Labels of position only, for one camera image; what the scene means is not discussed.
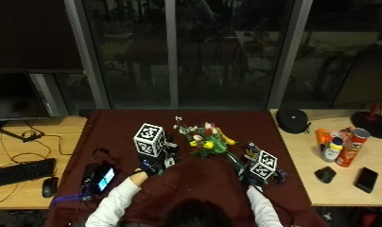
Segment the computer mouse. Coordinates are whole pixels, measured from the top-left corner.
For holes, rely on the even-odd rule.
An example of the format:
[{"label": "computer mouse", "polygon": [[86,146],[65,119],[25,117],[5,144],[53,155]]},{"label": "computer mouse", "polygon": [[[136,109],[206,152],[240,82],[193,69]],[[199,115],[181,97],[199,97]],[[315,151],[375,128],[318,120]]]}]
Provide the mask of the computer mouse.
[{"label": "computer mouse", "polygon": [[58,177],[52,177],[43,182],[43,197],[50,198],[56,195],[58,188]]},{"label": "computer mouse", "polygon": [[324,183],[331,183],[332,179],[335,177],[335,175],[337,174],[336,171],[328,166],[324,167],[323,169],[319,169],[315,172],[318,178],[320,181],[323,181]]}]

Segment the apriltag cube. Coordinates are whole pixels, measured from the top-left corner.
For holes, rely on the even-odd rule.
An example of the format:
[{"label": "apriltag cube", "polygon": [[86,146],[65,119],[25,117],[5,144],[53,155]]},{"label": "apriltag cube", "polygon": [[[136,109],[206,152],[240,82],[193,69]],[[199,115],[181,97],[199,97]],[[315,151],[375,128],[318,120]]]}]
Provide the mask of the apriltag cube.
[{"label": "apriltag cube", "polygon": [[266,150],[260,150],[258,162],[251,168],[251,174],[258,179],[267,180],[276,170],[276,158]]},{"label": "apriltag cube", "polygon": [[163,128],[145,123],[133,140],[140,157],[154,161],[165,150],[166,138]]}]

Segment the dark hair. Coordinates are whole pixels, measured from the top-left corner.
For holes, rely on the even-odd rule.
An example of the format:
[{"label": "dark hair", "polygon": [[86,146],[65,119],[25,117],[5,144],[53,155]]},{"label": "dark hair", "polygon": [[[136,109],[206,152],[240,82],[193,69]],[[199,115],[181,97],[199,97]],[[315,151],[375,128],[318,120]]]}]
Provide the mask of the dark hair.
[{"label": "dark hair", "polygon": [[211,201],[189,199],[169,211],[161,227],[233,227],[225,209]]}]

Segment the computer monitor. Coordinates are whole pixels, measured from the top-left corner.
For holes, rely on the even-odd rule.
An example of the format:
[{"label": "computer monitor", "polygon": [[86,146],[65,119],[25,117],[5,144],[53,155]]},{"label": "computer monitor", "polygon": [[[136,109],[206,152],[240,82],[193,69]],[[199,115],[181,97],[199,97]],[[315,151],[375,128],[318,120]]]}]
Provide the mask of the computer monitor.
[{"label": "computer monitor", "polygon": [[0,70],[0,132],[23,139],[3,131],[5,123],[49,116],[29,74],[23,70]]},{"label": "computer monitor", "polygon": [[363,50],[355,58],[334,107],[347,104],[373,104],[371,111],[355,113],[351,121],[371,136],[382,138],[382,48]]}]

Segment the red can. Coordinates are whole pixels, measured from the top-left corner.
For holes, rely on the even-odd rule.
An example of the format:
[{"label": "red can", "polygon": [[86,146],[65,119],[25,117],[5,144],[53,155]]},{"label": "red can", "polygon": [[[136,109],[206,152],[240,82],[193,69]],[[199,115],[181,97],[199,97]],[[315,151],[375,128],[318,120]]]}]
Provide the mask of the red can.
[{"label": "red can", "polygon": [[351,137],[345,141],[344,149],[336,159],[336,163],[341,167],[349,167],[351,163],[367,143],[371,133],[364,129],[356,128],[351,130]]}]

